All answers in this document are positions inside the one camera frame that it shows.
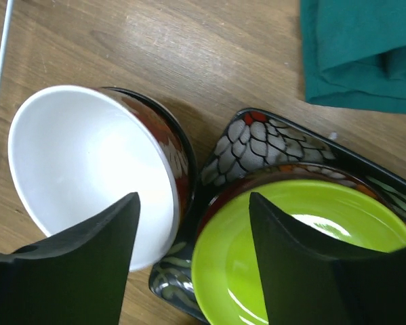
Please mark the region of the red bowl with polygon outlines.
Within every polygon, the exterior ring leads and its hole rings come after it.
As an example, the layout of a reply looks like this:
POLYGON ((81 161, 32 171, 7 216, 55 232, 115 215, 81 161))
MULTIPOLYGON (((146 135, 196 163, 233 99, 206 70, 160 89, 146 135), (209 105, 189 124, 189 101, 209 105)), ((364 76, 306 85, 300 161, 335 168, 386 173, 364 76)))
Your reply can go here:
POLYGON ((110 87, 56 85, 26 99, 9 129, 8 159, 37 227, 52 236, 135 192, 141 208, 129 268, 164 257, 191 193, 190 153, 164 111, 110 87))

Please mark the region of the red floral round plate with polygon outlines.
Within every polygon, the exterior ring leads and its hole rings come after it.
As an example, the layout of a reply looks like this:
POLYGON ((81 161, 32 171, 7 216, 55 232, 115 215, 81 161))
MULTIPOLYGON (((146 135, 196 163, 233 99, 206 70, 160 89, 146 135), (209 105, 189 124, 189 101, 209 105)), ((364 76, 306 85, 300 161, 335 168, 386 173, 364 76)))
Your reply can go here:
POLYGON ((338 183, 370 196, 387 208, 390 206, 383 196, 369 184, 341 169, 311 162, 282 163, 253 171, 224 187, 219 194, 211 199, 204 216, 200 220, 197 235, 229 200, 258 186, 293 179, 313 179, 338 183))

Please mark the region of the black square floral plate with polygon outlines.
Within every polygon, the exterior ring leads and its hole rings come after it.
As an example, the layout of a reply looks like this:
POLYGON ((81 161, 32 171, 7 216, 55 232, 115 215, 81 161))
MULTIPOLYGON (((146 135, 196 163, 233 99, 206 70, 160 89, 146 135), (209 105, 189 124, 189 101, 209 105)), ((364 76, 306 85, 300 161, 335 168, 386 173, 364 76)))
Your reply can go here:
POLYGON ((246 108, 235 114, 202 169, 191 163, 190 200, 169 252, 152 268, 149 286, 159 298, 205 322, 190 279, 197 234, 224 198, 273 171, 305 168, 363 188, 406 223, 406 180, 321 135, 274 113, 246 108))

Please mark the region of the green round plate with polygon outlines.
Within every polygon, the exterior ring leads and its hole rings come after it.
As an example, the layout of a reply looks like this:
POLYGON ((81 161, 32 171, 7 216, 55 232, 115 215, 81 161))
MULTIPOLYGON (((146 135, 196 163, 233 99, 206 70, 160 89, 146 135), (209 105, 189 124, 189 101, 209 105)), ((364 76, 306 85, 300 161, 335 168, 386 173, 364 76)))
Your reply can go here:
POLYGON ((192 285, 210 324, 270 324, 249 216, 253 192, 337 240, 383 253, 406 247, 406 225, 390 209, 357 190, 315 180, 256 187, 225 204, 195 245, 192 285))

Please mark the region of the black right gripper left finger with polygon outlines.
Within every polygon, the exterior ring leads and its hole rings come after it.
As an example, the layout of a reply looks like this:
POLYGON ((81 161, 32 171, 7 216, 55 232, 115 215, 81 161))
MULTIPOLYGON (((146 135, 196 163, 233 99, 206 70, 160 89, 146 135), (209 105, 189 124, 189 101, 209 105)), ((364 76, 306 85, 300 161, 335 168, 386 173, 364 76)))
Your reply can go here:
POLYGON ((0 324, 118 324, 140 216, 137 193, 0 253, 0 324))

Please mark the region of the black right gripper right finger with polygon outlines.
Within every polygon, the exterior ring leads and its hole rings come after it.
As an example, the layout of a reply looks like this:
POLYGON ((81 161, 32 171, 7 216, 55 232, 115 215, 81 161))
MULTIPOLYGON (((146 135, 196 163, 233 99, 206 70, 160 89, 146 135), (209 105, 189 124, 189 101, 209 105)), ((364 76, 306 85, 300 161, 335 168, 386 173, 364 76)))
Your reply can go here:
POLYGON ((249 216, 270 324, 406 324, 406 247, 337 240, 256 192, 249 216))

